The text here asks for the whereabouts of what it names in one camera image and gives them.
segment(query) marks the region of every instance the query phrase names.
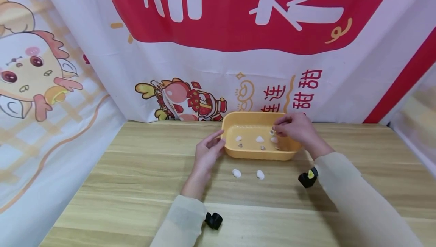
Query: beige sleeve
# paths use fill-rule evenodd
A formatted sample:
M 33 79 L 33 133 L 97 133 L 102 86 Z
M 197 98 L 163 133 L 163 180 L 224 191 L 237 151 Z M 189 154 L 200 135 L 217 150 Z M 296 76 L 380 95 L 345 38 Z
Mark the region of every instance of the beige sleeve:
M 178 195 L 150 247 L 193 247 L 206 213 L 203 202 Z
M 333 152 L 319 157 L 315 167 L 319 183 L 365 246 L 422 246 L 406 221 L 344 155 Z

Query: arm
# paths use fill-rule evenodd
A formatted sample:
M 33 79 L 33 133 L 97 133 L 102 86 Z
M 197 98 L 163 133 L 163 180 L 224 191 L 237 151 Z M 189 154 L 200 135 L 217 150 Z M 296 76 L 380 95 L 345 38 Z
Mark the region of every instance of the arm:
M 319 137 L 302 113 L 287 114 L 273 129 L 303 144 L 315 161 L 318 180 L 342 218 L 356 227 L 365 246 L 420 247 L 406 221 L 342 154 Z
M 225 140 L 217 138 L 221 134 L 223 130 L 209 135 L 197 145 L 192 172 L 150 247 L 193 247 L 201 235 L 207 210 L 200 199 L 210 179 L 212 167 L 226 144 Z

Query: yellow plastic tray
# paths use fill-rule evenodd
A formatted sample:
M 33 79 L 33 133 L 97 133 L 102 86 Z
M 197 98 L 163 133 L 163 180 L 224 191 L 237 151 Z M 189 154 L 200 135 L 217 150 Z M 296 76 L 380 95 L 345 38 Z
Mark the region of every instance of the yellow plastic tray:
M 271 134 L 274 122 L 284 113 L 266 112 L 233 112 L 224 117 L 222 129 L 223 138 L 226 138 L 226 152 L 233 158 L 246 158 L 258 160 L 287 161 L 301 149 L 301 144 L 291 138 L 279 137 Z M 258 143 L 256 138 L 261 136 L 263 143 Z M 271 141 L 272 137 L 278 138 L 278 144 Z

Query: small shell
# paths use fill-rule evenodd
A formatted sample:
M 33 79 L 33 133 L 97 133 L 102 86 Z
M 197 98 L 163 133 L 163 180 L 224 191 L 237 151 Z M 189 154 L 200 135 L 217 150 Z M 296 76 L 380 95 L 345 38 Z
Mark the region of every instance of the small shell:
M 258 170 L 256 176 L 261 180 L 265 179 L 265 174 L 262 172 L 262 170 Z
M 242 173 L 237 169 L 233 169 L 232 173 L 233 173 L 233 176 L 235 176 L 236 178 L 240 178 L 242 175 Z

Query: table surface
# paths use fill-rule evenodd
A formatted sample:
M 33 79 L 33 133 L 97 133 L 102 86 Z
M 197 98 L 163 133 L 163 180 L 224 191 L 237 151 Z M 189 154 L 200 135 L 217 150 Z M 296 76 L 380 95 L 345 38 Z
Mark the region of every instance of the table surface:
M 128 122 L 66 207 L 41 247 L 149 246 L 193 164 L 195 145 L 220 123 Z M 406 219 L 425 246 L 436 246 L 436 181 L 390 128 L 315 124 Z M 292 161 L 221 158 L 204 199 L 224 222 L 203 229 L 198 247 L 359 246 L 319 183 L 304 150 Z M 232 170 L 239 169 L 241 178 Z M 256 178 L 261 169 L 265 179 Z

